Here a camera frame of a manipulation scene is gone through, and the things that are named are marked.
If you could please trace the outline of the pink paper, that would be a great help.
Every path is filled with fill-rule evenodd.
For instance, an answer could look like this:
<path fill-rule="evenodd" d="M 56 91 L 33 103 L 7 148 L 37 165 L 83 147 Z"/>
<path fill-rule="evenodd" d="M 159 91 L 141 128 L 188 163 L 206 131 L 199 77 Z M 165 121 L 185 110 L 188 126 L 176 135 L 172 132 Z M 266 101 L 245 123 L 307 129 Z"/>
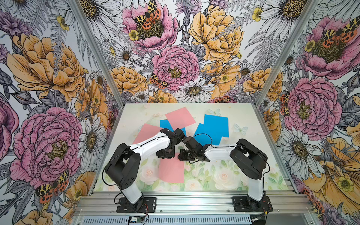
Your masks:
<path fill-rule="evenodd" d="M 186 107 L 165 114 L 173 130 L 186 128 L 196 123 L 195 119 Z"/>
<path fill-rule="evenodd" d="M 158 168 L 158 177 L 167 183 L 184 182 L 185 162 L 178 159 L 179 153 L 174 158 L 161 159 Z"/>
<path fill-rule="evenodd" d="M 138 135 L 136 136 L 135 140 L 133 141 L 133 144 L 138 144 L 155 136 L 157 133 L 160 132 L 161 129 L 161 127 L 144 124 L 140 129 Z"/>

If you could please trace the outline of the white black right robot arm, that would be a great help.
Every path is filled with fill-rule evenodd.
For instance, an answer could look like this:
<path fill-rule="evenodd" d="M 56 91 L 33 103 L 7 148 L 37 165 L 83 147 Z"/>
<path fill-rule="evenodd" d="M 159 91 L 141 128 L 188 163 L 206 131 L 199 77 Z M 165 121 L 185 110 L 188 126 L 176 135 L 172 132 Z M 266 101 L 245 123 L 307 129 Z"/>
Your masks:
<path fill-rule="evenodd" d="M 211 162 L 215 160 L 232 160 L 248 177 L 247 200 L 260 203 L 265 197 L 263 189 L 263 171 L 267 166 L 267 155 L 244 138 L 237 143 L 224 146 L 211 144 L 201 145 L 194 137 L 183 140 L 186 149 L 178 155 L 180 161 Z"/>

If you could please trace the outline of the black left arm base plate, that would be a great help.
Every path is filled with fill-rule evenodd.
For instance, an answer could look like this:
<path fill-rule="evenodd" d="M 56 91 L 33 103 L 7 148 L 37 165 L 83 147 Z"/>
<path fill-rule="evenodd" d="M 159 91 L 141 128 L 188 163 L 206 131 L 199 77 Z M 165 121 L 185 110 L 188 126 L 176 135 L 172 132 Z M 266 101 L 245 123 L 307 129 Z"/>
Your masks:
<path fill-rule="evenodd" d="M 117 213 L 155 213 L 157 206 L 156 197 L 141 197 L 135 204 L 122 197 L 117 204 Z"/>

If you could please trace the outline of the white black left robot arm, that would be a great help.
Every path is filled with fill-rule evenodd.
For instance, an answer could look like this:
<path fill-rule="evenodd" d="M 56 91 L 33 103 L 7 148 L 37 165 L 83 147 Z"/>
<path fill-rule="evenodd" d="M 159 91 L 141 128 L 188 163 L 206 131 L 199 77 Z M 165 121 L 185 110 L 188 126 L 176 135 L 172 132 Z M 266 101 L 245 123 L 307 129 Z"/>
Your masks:
<path fill-rule="evenodd" d="M 162 159 L 174 158 L 175 147 L 183 141 L 185 134 L 179 128 L 175 131 L 164 128 L 142 142 L 132 145 L 122 143 L 116 148 L 102 174 L 108 175 L 130 204 L 142 205 L 143 194 L 136 185 L 141 160 L 153 154 Z"/>

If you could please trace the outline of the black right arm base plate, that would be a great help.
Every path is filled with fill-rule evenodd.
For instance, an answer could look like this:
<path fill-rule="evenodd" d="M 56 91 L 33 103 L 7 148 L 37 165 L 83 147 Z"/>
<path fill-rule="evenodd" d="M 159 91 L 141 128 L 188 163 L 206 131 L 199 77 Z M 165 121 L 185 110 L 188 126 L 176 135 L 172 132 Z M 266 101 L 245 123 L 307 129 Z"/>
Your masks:
<path fill-rule="evenodd" d="M 249 196 L 232 197 L 232 205 L 235 212 L 272 212 L 273 206 L 268 196 L 264 195 L 262 200 L 256 201 Z"/>

